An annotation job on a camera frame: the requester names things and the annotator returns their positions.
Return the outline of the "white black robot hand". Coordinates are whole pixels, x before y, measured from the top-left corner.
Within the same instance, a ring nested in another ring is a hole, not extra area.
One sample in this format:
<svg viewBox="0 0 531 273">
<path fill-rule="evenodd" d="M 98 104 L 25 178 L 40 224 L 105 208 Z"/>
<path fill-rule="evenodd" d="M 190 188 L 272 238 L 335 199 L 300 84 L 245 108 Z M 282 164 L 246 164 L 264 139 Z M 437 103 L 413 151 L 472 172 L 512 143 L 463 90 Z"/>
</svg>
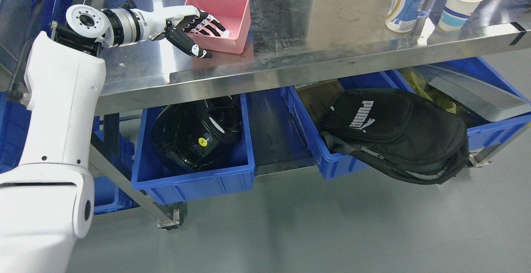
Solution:
<svg viewBox="0 0 531 273">
<path fill-rule="evenodd" d="M 228 36 L 227 29 L 212 14 L 194 6 L 163 7 L 153 12 L 131 9 L 139 21 L 141 41 L 168 40 L 173 46 L 197 58 L 212 58 L 212 53 L 196 44 L 189 34 Z"/>
</svg>

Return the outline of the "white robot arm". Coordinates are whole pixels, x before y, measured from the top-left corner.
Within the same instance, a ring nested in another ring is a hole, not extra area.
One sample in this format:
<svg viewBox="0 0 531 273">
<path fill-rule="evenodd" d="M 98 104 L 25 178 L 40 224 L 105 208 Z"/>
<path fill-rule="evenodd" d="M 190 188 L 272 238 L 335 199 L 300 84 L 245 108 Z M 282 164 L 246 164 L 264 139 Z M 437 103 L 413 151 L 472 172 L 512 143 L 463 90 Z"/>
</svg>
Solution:
<svg viewBox="0 0 531 273">
<path fill-rule="evenodd" d="M 30 46 L 32 116 L 19 165 L 1 174 L 1 271 L 64 273 L 93 220 L 89 147 L 106 66 L 44 31 Z"/>
</svg>

